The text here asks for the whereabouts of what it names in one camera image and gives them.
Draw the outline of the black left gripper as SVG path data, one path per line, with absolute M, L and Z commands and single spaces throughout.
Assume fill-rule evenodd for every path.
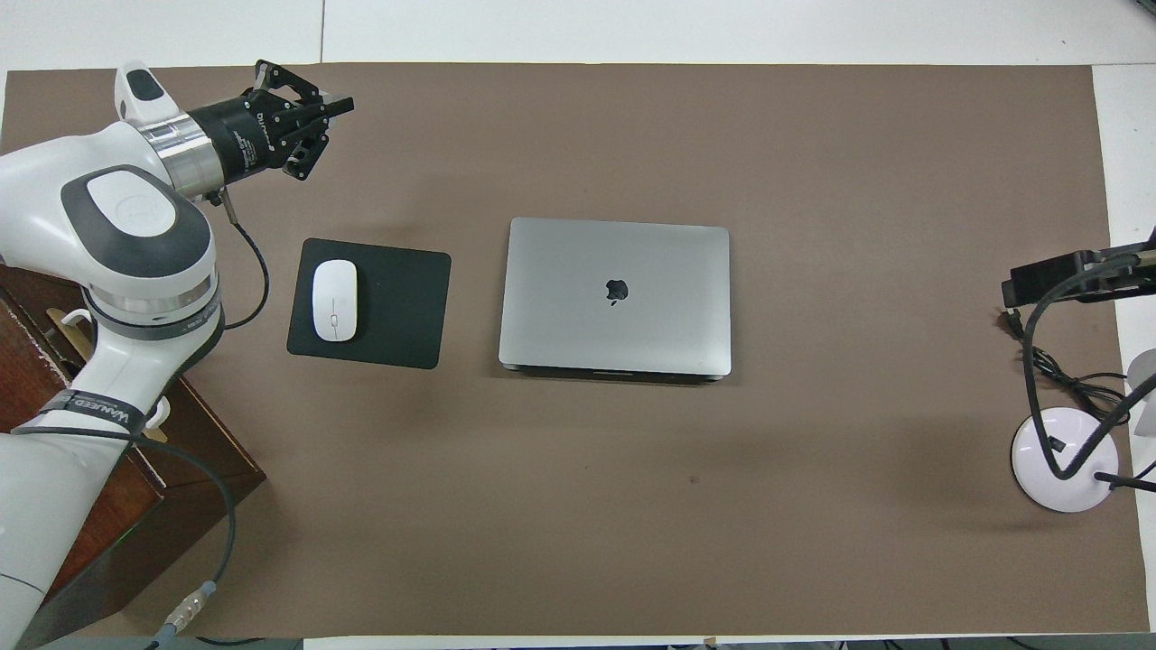
M 194 108 L 188 116 L 210 140 L 228 186 L 282 165 L 295 180 L 306 180 L 329 145 L 329 116 L 354 110 L 350 95 L 325 91 L 280 62 L 258 60 L 247 95 Z M 314 120 L 301 127 L 298 119 Z

